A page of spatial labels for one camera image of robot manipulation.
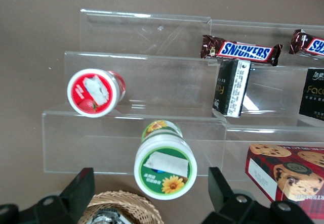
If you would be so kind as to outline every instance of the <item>cookie box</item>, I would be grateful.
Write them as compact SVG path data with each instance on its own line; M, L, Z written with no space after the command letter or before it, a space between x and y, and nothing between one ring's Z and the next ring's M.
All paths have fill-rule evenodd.
M324 148L251 144L246 173L270 201L292 201L324 219Z

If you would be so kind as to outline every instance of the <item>wicker basket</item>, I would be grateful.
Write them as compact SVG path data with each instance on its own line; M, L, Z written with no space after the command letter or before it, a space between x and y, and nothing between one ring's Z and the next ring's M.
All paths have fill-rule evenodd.
M95 195L78 224L87 224L99 209L116 208L136 224L164 224L159 211L144 197L124 191L108 191Z

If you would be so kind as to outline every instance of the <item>gray background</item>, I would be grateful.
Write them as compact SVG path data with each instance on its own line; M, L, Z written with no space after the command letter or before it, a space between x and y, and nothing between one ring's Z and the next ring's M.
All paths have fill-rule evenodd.
M65 100L65 51L79 50L80 8L323 25L323 0L0 0L0 204L21 209L59 191L73 174L44 173L41 116ZM98 175L96 192L140 194L133 177ZM231 184L253 192L251 184ZM200 223L212 210L207 178L173 201L152 200L165 223Z

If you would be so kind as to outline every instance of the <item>snickers bar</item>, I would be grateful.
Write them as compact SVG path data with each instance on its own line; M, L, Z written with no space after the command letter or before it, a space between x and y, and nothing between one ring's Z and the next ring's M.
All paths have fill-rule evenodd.
M203 35L200 56L201 58L237 58L276 66L281 50L281 44L274 47L257 46L255 44L227 41L211 35Z
M290 43L289 54L324 59L324 39L307 34L302 29L297 29Z

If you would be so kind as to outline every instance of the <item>snickers logo text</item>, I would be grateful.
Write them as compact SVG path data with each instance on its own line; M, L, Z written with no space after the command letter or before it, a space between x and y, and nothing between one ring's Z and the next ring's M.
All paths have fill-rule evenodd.
M240 59L254 61L266 61L271 52L272 48L255 46L252 44L236 44L231 42L225 42L221 47L218 56L223 57L235 57Z
M313 54L324 56L324 40L319 38L313 39L312 42L307 47L306 51Z

